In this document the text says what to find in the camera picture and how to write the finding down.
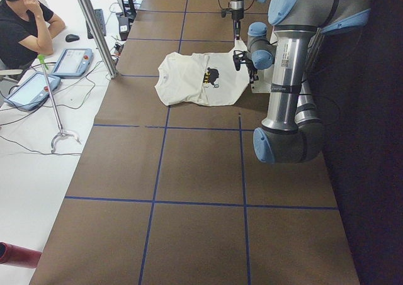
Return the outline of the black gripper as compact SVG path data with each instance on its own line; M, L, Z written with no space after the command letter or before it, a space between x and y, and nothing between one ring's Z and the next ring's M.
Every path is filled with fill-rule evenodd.
M231 9L231 17L234 22L234 35L235 39L239 40L241 38L241 19L244 18L244 9Z
M249 83L254 84L259 80L258 70L255 68L252 60L248 57L247 51L234 50L232 59L236 71L240 71L241 65L245 65L249 74Z

